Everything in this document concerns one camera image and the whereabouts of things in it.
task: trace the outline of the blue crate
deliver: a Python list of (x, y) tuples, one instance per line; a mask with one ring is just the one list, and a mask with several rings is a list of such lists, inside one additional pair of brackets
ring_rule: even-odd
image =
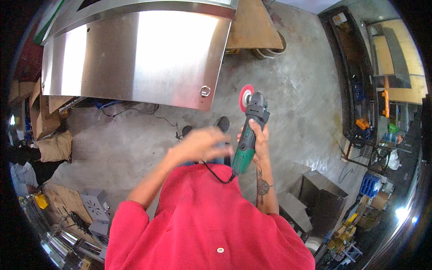
[(379, 192), (379, 189), (375, 190), (375, 185), (378, 184), (379, 181), (379, 177), (373, 176), (371, 174), (365, 174), (365, 176), (363, 177), (362, 185), (360, 187), (360, 194), (367, 195), (370, 198), (375, 197)]

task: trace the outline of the green angle grinder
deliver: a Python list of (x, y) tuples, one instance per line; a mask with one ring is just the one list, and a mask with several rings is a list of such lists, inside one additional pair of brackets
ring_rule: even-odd
[(255, 154), (256, 137), (249, 126), (249, 119), (254, 119), (262, 130), (270, 116), (264, 95), (260, 92), (254, 93), (254, 88), (251, 85), (246, 85), (241, 90), (238, 105), (241, 111), (246, 114), (246, 121), (232, 162), (233, 175), (245, 173)]

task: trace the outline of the tattoo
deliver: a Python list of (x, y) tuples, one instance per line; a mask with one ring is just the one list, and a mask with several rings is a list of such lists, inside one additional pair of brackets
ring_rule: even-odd
[(264, 205), (264, 195), (269, 193), (270, 187), (272, 186), (273, 185), (269, 185), (269, 183), (263, 179), (263, 172), (257, 170), (257, 196), (261, 196), (261, 205)]

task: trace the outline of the red sweatshirt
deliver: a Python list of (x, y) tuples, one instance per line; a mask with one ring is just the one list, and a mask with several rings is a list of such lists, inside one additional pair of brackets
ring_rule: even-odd
[[(231, 168), (209, 164), (222, 180)], [(154, 219), (120, 203), (105, 269), (315, 269), (310, 251), (281, 216), (241, 196), (237, 177), (220, 183), (203, 165), (178, 167), (163, 185)]]

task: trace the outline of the grinder disc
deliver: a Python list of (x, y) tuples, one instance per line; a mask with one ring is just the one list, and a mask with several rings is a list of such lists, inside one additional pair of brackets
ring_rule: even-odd
[(250, 84), (245, 85), (241, 89), (240, 94), (238, 95), (238, 106), (242, 112), (246, 112), (246, 107), (248, 106), (247, 97), (253, 93), (254, 88)]

